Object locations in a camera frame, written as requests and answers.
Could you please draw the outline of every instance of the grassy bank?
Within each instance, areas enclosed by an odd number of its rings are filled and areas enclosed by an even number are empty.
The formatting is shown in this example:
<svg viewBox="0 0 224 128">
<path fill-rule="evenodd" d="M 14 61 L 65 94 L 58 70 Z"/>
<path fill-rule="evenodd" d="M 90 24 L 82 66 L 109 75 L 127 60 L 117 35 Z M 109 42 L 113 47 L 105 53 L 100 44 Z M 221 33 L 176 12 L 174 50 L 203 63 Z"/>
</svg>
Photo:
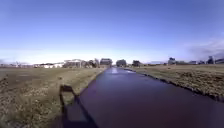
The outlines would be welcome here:
<svg viewBox="0 0 224 128">
<path fill-rule="evenodd" d="M 60 114 L 60 85 L 80 93 L 103 70 L 0 69 L 0 127 L 47 127 Z"/>
<path fill-rule="evenodd" d="M 127 69 L 218 98 L 217 100 L 223 100 L 224 97 L 224 65 L 161 65 Z"/>
</svg>

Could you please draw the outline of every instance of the sky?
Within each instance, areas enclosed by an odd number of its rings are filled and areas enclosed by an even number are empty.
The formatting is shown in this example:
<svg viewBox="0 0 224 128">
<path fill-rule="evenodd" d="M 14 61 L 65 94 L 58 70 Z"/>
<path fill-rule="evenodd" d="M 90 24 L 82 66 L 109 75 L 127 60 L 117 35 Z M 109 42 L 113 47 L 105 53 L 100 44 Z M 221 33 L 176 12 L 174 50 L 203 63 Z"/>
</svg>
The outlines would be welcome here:
<svg viewBox="0 0 224 128">
<path fill-rule="evenodd" d="M 0 0 L 0 60 L 224 57 L 223 0 Z"/>
</svg>

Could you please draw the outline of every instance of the cloud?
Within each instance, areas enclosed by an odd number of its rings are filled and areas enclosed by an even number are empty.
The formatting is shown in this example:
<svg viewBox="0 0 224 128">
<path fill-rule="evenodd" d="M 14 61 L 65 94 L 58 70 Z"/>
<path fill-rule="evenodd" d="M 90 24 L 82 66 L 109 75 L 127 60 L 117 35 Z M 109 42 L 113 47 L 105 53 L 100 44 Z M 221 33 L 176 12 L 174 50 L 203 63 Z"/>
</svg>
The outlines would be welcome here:
<svg viewBox="0 0 224 128">
<path fill-rule="evenodd" d="M 213 56 L 217 59 L 224 58 L 224 39 L 216 39 L 208 43 L 191 45 L 190 52 L 197 59 L 207 59 L 208 56 Z"/>
</svg>

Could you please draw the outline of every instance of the dry grass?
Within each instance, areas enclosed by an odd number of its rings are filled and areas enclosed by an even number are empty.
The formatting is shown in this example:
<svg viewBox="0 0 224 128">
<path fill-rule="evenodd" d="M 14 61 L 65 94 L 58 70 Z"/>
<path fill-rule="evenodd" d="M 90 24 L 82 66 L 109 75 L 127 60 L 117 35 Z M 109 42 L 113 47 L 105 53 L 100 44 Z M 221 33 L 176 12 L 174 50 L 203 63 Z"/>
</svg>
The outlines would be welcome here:
<svg viewBox="0 0 224 128">
<path fill-rule="evenodd" d="M 215 97 L 224 97 L 224 65 L 172 65 L 129 68 Z"/>
<path fill-rule="evenodd" d="M 60 85 L 80 93 L 103 70 L 0 69 L 0 127 L 47 127 L 60 114 Z"/>
</svg>

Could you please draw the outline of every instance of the tree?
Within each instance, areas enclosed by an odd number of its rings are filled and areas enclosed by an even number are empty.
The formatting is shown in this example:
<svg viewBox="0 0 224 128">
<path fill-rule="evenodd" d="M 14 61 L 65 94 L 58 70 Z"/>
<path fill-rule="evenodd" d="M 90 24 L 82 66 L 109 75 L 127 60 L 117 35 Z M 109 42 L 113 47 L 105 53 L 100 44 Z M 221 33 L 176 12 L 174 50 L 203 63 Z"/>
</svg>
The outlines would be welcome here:
<svg viewBox="0 0 224 128">
<path fill-rule="evenodd" d="M 118 60 L 118 61 L 116 62 L 116 65 L 117 65 L 118 67 L 121 67 L 121 66 L 126 67 L 127 62 L 126 62 L 126 60 L 124 60 L 124 59 L 122 59 L 122 60 Z"/>
<path fill-rule="evenodd" d="M 209 56 L 207 63 L 208 64 L 214 64 L 215 63 L 215 61 L 214 61 L 212 56 Z"/>
<path fill-rule="evenodd" d="M 100 67 L 100 61 L 99 61 L 98 59 L 96 59 L 96 58 L 95 58 L 95 64 L 96 64 L 96 67 L 97 67 L 97 68 Z"/>
</svg>

